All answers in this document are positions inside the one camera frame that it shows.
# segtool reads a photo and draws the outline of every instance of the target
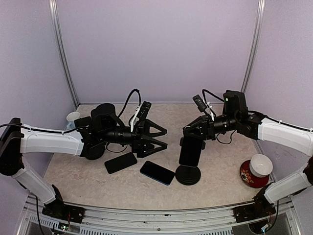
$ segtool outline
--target table surface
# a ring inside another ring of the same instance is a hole
[[[80,105],[77,109],[81,117],[90,115],[97,105]],[[123,105],[115,105],[117,114]],[[217,115],[222,105],[214,105]],[[129,104],[121,119],[128,123],[136,105]],[[148,119],[167,129],[167,134],[158,137],[168,143],[166,150],[155,153],[127,169],[108,174],[104,162],[123,153],[105,151],[94,161],[68,154],[54,154],[45,173],[45,179],[54,184],[66,202],[104,208],[132,210],[182,210],[231,205],[251,201],[259,191],[243,183],[240,165],[252,158],[257,150],[252,140],[235,133],[232,144],[207,141],[201,153],[199,168],[200,181],[193,186],[184,186],[175,178],[169,186],[163,185],[139,170],[146,162],[152,161],[169,170],[179,166],[182,128],[200,116],[195,104],[152,104]],[[219,136],[229,141],[229,134]],[[110,144],[110,149],[123,149],[118,144]]]

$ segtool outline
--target black smartphone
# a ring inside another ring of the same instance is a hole
[[[113,174],[137,163],[137,159],[133,153],[126,153],[117,158],[113,158],[104,163],[109,174]]]
[[[179,164],[196,167],[198,166],[203,140],[184,136],[180,149]]]
[[[151,161],[146,161],[145,164],[140,169],[140,173],[148,176],[162,184],[170,185],[173,180],[175,173],[157,165]]]

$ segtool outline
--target cup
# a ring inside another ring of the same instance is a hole
[[[72,113],[69,113],[69,114],[67,115],[68,124],[67,124],[66,130],[72,130],[72,129],[74,129],[74,128],[75,128],[75,123],[74,123],[74,121],[77,120],[79,117],[80,117],[80,113],[79,113],[79,112],[72,112]]]

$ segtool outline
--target robotic arm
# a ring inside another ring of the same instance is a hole
[[[0,173],[11,176],[35,194],[45,205],[43,214],[81,223],[85,209],[64,204],[59,190],[48,184],[23,154],[66,153],[95,160],[104,154],[107,143],[119,143],[129,144],[137,157],[147,157],[167,148],[166,143],[154,139],[167,130],[146,119],[150,107],[146,101],[138,107],[131,127],[125,126],[109,103],[92,110],[91,117],[76,120],[76,128],[70,131],[32,127],[13,118],[0,138]],[[150,133],[150,127],[159,132]]]
[[[274,120],[262,113],[249,111],[245,95],[241,92],[224,93],[223,114],[213,117],[199,95],[193,100],[201,112],[206,115],[198,117],[184,127],[181,140],[181,152],[176,178],[182,184],[195,184],[201,176],[197,168],[201,149],[205,140],[215,140],[217,134],[237,131],[253,140],[271,141],[296,149],[310,157],[308,164],[286,178],[264,187],[254,197],[254,204],[234,209],[237,222],[248,221],[275,213],[273,203],[300,193],[313,185],[313,129],[293,126]]]

